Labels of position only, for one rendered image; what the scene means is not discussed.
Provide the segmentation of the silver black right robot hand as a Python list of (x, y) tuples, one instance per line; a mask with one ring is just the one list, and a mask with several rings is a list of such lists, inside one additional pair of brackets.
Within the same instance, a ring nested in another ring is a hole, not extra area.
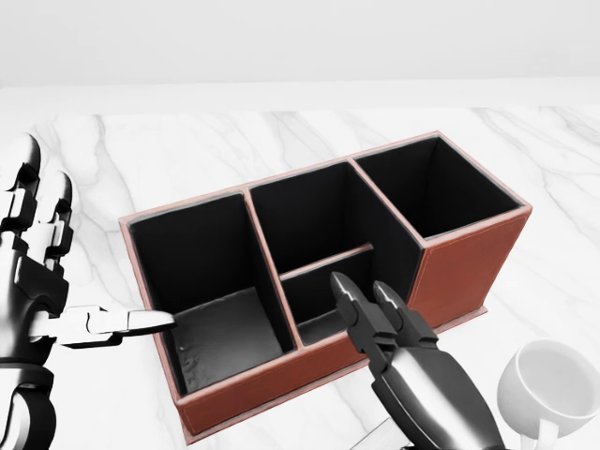
[(506, 450), (480, 391), (418, 311), (382, 281), (372, 300), (342, 273), (330, 283), (373, 391), (414, 450)]

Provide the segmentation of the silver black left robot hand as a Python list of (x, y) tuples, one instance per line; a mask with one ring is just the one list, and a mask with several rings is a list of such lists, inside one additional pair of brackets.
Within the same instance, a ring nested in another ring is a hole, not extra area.
[(68, 306), (60, 260), (73, 238), (70, 178), (57, 172), (38, 188), (40, 148), (28, 133), (8, 156), (0, 164), (0, 363), (42, 365), (55, 344), (109, 347), (175, 327), (164, 311)]

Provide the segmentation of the red-brown desk caddy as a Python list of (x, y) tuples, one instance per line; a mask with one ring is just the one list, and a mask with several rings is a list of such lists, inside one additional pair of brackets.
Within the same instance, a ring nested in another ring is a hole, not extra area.
[(441, 329), (480, 315), (532, 209), (440, 132), (123, 217), (157, 351), (194, 443), (366, 364), (339, 271)]

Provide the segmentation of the white mug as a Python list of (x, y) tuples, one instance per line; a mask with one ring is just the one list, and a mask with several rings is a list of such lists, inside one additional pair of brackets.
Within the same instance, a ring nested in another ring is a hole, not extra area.
[(556, 442), (600, 414), (600, 371), (578, 350), (538, 339), (522, 346), (497, 389), (503, 420), (520, 450), (553, 450)]

